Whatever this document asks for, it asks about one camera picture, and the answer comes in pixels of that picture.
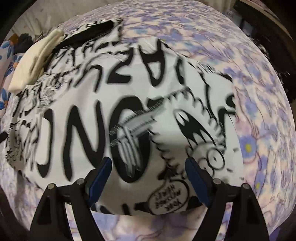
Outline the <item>cream folded fleece garment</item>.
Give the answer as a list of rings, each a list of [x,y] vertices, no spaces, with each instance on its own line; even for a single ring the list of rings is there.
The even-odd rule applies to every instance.
[[[34,84],[39,78],[45,61],[63,38],[64,31],[55,29],[48,36],[32,45],[18,63],[8,91],[17,94],[27,85]]]

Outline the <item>black clothing bundle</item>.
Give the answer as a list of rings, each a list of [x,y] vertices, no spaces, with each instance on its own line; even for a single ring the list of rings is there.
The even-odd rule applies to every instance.
[[[14,54],[25,53],[32,45],[32,37],[29,34],[21,34],[18,43],[14,45]]]

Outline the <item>pink blue flower rolled quilt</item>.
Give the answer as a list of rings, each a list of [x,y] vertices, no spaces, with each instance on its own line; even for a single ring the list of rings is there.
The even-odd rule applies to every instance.
[[[1,44],[1,118],[6,111],[11,95],[8,88],[16,68],[17,59],[13,42],[10,40],[4,41]]]

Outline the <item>purple cat print blanket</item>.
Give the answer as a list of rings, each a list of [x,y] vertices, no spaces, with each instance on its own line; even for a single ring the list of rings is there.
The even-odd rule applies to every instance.
[[[123,43],[155,37],[232,78],[242,183],[254,191],[273,232],[295,207],[295,122],[271,63],[231,20],[198,1],[122,1],[67,18],[59,28],[67,35],[82,25],[116,19],[123,21]],[[4,142],[1,208],[13,219],[13,234],[25,240],[44,188],[5,160]],[[195,200],[191,209],[161,215],[101,212],[97,202],[93,216],[106,240],[192,240],[207,210]]]

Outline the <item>black white graffiti jacket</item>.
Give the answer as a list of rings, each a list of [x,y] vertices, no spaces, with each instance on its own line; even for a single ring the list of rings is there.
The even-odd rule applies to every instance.
[[[111,158],[100,211],[161,215],[193,207],[192,157],[240,186],[232,78],[149,37],[121,41],[121,19],[64,35],[43,75],[11,98],[4,158],[31,183],[72,184]]]

